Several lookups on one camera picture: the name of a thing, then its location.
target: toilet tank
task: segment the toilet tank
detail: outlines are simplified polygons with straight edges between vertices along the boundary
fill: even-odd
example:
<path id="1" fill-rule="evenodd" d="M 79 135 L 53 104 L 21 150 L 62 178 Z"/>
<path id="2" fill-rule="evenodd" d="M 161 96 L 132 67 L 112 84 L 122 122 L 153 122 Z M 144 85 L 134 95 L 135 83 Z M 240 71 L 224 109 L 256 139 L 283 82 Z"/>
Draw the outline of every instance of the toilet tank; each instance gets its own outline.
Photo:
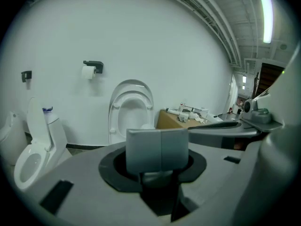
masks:
<path id="1" fill-rule="evenodd" d="M 67 138 L 60 118 L 53 112 L 46 112 L 44 115 L 52 146 L 55 147 L 57 153 L 63 152 L 67 145 Z"/>

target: person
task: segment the person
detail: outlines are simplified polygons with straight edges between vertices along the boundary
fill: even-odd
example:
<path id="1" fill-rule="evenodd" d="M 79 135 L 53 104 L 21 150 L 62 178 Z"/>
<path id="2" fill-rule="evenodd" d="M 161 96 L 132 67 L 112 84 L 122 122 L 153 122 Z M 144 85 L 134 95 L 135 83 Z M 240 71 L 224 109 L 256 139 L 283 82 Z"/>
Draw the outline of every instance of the person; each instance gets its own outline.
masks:
<path id="1" fill-rule="evenodd" d="M 238 104 L 237 114 L 240 115 L 240 113 L 241 113 L 241 111 L 242 111 L 243 105 L 244 105 L 243 100 L 240 100 L 240 102 L 239 102 L 239 104 Z"/>

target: toilet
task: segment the toilet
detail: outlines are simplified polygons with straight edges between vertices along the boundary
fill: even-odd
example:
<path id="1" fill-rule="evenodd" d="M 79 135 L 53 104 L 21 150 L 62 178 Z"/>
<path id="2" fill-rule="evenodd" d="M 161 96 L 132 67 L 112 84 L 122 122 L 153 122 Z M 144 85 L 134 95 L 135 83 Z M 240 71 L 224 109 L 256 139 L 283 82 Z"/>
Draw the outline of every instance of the toilet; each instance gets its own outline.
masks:
<path id="1" fill-rule="evenodd" d="M 14 170 L 16 186 L 23 191 L 71 157 L 60 119 L 53 112 L 44 113 L 35 97 L 29 102 L 27 124 L 32 141 L 19 156 Z"/>
<path id="2" fill-rule="evenodd" d="M 109 106 L 109 144 L 126 141 L 127 129 L 155 129 L 154 103 L 149 87 L 138 80 L 120 83 Z"/>
<path id="3" fill-rule="evenodd" d="M 4 126 L 0 129 L 1 158 L 9 165 L 15 165 L 26 146 L 26 136 L 19 115 L 9 112 Z"/>

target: fluorescent light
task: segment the fluorescent light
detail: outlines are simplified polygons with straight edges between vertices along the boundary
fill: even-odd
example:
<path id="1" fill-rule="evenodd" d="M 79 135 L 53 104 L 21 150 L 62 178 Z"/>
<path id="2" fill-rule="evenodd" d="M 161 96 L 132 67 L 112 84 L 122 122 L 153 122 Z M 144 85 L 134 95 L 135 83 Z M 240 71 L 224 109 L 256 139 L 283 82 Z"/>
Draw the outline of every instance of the fluorescent light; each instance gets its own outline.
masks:
<path id="1" fill-rule="evenodd" d="M 271 43 L 273 33 L 273 6 L 272 0 L 261 0 L 264 16 L 263 42 Z"/>

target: wall-mounted holder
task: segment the wall-mounted holder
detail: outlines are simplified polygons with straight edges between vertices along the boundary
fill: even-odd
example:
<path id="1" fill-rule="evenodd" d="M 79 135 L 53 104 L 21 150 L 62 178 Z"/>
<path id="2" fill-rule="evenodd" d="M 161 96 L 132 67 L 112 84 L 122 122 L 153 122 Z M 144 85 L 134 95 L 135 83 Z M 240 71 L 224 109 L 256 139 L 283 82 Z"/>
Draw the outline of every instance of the wall-mounted holder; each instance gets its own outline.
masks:
<path id="1" fill-rule="evenodd" d="M 28 71 L 23 71 L 21 72 L 22 75 L 22 82 L 26 82 L 26 80 L 31 79 L 32 78 L 32 71 L 28 70 Z"/>
<path id="2" fill-rule="evenodd" d="M 83 61 L 84 64 L 87 66 L 95 66 L 96 67 L 96 73 L 103 73 L 103 63 L 100 61 Z"/>

